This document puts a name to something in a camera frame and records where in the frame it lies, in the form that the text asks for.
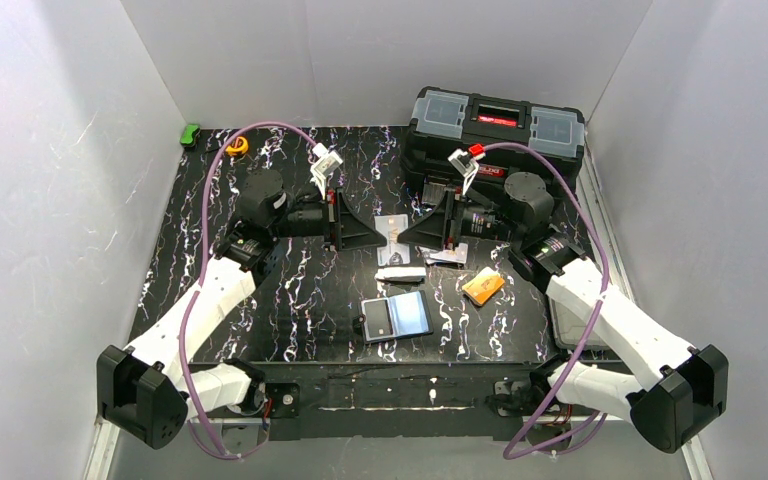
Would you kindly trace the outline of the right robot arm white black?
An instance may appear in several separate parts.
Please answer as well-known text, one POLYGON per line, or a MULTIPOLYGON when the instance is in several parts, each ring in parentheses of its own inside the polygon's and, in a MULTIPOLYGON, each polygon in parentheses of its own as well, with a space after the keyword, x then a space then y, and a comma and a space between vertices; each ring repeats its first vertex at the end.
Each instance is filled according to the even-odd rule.
POLYGON ((631 423, 654 448, 673 453, 726 409, 729 363, 714 345, 672 334, 618 290, 609 271, 551 224, 555 201, 532 173, 510 175, 499 201, 448 187, 438 204, 399 234, 402 243, 452 249, 463 237, 509 246, 514 270, 599 337, 626 373, 557 354, 490 404, 534 424, 550 406, 579 405, 631 423))

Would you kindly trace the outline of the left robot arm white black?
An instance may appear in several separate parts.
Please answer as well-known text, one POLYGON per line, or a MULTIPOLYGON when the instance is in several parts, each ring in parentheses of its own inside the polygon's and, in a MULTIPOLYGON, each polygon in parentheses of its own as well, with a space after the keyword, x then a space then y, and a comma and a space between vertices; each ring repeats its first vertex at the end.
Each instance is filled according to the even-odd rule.
POLYGON ((240 190, 226 237, 204 257, 203 271, 147 332, 110 345, 96 363, 97 413, 153 449, 168 445, 193 419, 233 406, 270 410, 264 373, 242 360, 193 372, 194 353, 279 266, 282 239, 317 237, 331 251, 375 249, 387 240, 359 218, 339 189, 294 195, 281 174, 262 169, 240 190))

